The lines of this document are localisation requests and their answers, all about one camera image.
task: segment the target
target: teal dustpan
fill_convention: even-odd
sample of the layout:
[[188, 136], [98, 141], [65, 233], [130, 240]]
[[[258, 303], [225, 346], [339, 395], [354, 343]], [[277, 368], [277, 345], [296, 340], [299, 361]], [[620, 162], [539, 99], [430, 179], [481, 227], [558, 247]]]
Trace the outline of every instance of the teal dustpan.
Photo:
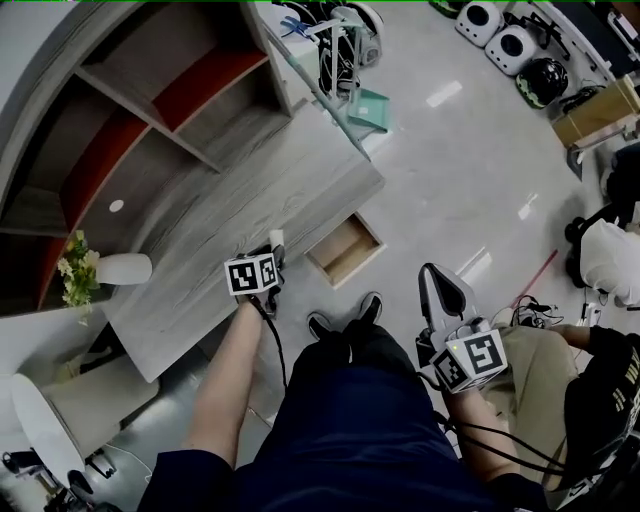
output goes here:
[[347, 111], [350, 123], [389, 130], [389, 98], [368, 89], [357, 89], [352, 96]]

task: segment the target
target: black shirt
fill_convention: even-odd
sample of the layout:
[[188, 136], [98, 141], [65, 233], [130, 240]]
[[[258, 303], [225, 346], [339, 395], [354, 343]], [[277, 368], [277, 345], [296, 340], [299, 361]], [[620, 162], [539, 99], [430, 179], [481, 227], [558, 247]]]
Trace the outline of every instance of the black shirt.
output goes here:
[[588, 352], [593, 359], [565, 394], [567, 464], [582, 475], [620, 447], [640, 410], [640, 336], [592, 327]]
[[160, 454], [139, 511], [547, 510], [520, 475], [488, 485], [458, 461], [427, 391], [370, 367], [289, 388], [255, 461], [233, 472], [220, 457]]

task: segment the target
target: forearm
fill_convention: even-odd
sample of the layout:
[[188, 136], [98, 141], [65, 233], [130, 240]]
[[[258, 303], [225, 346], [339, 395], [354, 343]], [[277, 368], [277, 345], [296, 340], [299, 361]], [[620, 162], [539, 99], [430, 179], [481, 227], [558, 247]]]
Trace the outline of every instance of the forearm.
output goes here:
[[[481, 427], [503, 430], [477, 389], [456, 394], [444, 393], [443, 397], [454, 423], [471, 423]], [[517, 456], [513, 442], [506, 436], [472, 427], [459, 426], [458, 430], [465, 436], [496, 450], [514, 457]], [[515, 462], [468, 441], [465, 442], [461, 437], [458, 437], [458, 442], [462, 456], [471, 471], [485, 482], [506, 473], [520, 472], [520, 466]]]
[[262, 317], [240, 304], [196, 396], [187, 448], [207, 450], [235, 465], [238, 434], [245, 416]]
[[562, 336], [565, 341], [579, 350], [589, 351], [591, 340], [590, 327], [577, 327], [575, 325], [562, 324], [549, 327], [550, 331], [555, 331]]

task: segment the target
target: navy blue t-shirt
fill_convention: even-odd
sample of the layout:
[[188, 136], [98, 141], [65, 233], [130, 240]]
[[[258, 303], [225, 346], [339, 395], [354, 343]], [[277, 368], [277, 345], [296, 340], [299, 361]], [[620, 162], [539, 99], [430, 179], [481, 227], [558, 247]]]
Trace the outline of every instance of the navy blue t-shirt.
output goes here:
[[426, 389], [350, 366], [290, 387], [253, 463], [232, 471], [199, 450], [162, 453], [139, 511], [547, 510], [511, 474], [489, 484], [458, 461]]

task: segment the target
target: white round device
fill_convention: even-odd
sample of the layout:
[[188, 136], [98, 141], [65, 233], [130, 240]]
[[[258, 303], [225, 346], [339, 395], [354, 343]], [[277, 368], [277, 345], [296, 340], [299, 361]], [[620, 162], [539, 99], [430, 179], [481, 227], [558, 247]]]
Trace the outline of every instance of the white round device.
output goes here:
[[480, 48], [484, 48], [501, 26], [502, 14], [491, 2], [468, 3], [456, 20], [456, 30]]
[[493, 36], [484, 53], [505, 75], [515, 76], [533, 58], [536, 48], [524, 28], [511, 25]]

